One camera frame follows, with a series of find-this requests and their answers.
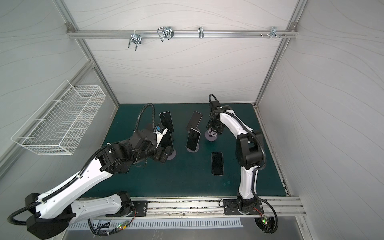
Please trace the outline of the white edged phone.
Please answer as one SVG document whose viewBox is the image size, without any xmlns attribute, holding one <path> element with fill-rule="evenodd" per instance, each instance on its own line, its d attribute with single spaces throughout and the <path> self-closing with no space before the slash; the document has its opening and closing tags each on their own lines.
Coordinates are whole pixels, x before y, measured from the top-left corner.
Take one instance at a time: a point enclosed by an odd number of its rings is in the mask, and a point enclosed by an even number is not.
<svg viewBox="0 0 384 240">
<path fill-rule="evenodd" d="M 170 131 L 167 131 L 167 133 L 163 136 L 161 140 L 161 147 L 164 149 L 167 147 L 170 147 L 172 150 L 174 149 L 172 135 Z"/>
</svg>

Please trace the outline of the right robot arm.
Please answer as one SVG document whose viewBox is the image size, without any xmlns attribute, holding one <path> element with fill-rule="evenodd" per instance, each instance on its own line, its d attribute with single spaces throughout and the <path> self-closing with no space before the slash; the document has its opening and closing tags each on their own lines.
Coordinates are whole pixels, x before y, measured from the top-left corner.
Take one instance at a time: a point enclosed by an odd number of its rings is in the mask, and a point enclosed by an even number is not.
<svg viewBox="0 0 384 240">
<path fill-rule="evenodd" d="M 241 121 L 228 105 L 221 105 L 214 94 L 209 94 L 210 119 L 205 138 L 214 142 L 225 128 L 236 138 L 235 157 L 241 166 L 241 182 L 237 199 L 220 199 L 225 215 L 259 215 L 257 227 L 265 234 L 273 234 L 279 227 L 277 212 L 270 203 L 257 195 L 257 176 L 267 165 L 264 135 Z"/>
</svg>

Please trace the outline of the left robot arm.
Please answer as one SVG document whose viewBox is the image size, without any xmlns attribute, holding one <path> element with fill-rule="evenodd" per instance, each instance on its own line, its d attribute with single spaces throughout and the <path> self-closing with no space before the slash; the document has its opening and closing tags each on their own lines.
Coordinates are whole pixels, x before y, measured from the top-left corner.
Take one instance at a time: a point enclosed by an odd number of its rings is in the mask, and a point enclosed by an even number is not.
<svg viewBox="0 0 384 240">
<path fill-rule="evenodd" d="M 102 181 L 116 174 L 128 173 L 135 164 L 147 159 L 164 163 L 173 153 L 173 148 L 162 142 L 168 132 L 166 127 L 152 124 L 150 131 L 139 130 L 141 117 L 147 108 L 155 109 L 152 103 L 143 106 L 130 138 L 99 148 L 76 174 L 52 190 L 28 195 L 25 207 L 10 214 L 8 223 L 25 226 L 35 237 L 47 240 L 84 219 L 135 214 L 134 202 L 125 191 L 93 200 L 79 198 Z"/>
</svg>

